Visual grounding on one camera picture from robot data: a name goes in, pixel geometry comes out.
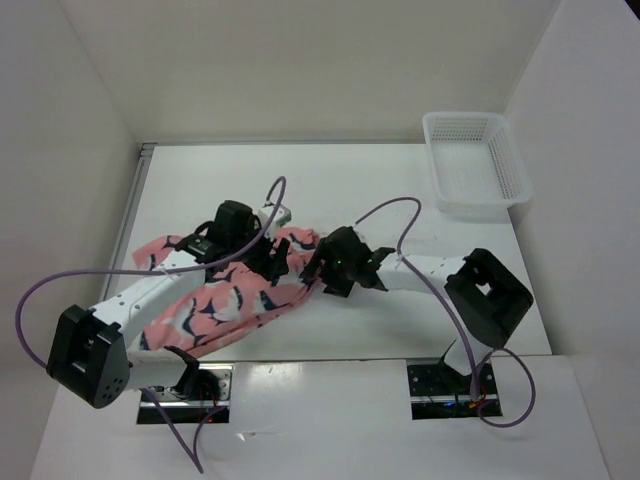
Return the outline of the pink shark print shorts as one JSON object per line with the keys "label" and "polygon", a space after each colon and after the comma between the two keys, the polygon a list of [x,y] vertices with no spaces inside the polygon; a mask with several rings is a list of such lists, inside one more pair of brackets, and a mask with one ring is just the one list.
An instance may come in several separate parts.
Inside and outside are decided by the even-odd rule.
{"label": "pink shark print shorts", "polygon": [[286,257],[289,272],[277,284],[243,263],[232,262],[146,326],[136,342],[138,349],[172,346],[200,358],[302,306],[320,285],[317,280],[300,277],[320,236],[308,228],[282,227],[276,241],[283,240],[290,242]]}

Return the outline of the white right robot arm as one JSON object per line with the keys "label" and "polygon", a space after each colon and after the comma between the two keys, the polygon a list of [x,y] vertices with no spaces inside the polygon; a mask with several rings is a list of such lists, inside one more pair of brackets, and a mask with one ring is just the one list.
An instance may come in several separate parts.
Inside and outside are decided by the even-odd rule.
{"label": "white right robot arm", "polygon": [[529,289],[486,249],[463,257],[404,255],[391,247],[372,250],[352,227],[323,238],[302,277],[319,279],[327,293],[344,298],[354,285],[434,296],[458,332],[438,370],[440,385],[450,393],[473,382],[534,303]]}

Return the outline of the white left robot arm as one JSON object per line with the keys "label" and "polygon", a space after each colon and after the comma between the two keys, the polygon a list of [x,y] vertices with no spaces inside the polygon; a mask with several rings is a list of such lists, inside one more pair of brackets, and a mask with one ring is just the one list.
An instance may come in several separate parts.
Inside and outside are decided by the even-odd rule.
{"label": "white left robot arm", "polygon": [[178,241],[142,279],[89,309],[67,308],[56,327],[47,374],[95,409],[125,390],[165,387],[177,399],[191,398],[204,377],[198,361],[178,347],[139,351],[134,340],[233,261],[271,282],[286,274],[288,247],[276,245],[275,235],[291,218],[281,203],[267,202],[253,211],[236,201],[223,202],[213,220]]}

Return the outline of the white plastic basket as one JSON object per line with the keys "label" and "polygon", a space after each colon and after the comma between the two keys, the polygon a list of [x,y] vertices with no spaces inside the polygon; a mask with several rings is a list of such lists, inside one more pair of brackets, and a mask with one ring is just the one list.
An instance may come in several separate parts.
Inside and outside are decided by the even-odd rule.
{"label": "white plastic basket", "polygon": [[484,216],[531,201],[533,187],[506,117],[441,111],[424,115],[422,125],[441,211]]}

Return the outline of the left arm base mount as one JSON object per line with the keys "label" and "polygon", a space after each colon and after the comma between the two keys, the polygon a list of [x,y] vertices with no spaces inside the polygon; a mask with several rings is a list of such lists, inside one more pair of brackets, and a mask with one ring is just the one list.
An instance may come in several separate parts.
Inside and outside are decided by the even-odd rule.
{"label": "left arm base mount", "polygon": [[178,397],[169,389],[151,389],[156,401],[174,424],[226,424],[230,417],[233,364],[203,363],[204,381],[191,390],[188,397]]}

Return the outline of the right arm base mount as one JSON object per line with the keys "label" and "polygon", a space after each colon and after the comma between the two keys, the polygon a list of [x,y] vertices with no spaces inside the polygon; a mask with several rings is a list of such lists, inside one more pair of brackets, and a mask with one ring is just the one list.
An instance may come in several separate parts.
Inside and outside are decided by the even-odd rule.
{"label": "right arm base mount", "polygon": [[501,417],[498,389],[492,366],[480,371],[480,398],[471,399],[471,376],[460,377],[433,359],[409,361],[406,365],[413,420],[458,419],[478,416]]}

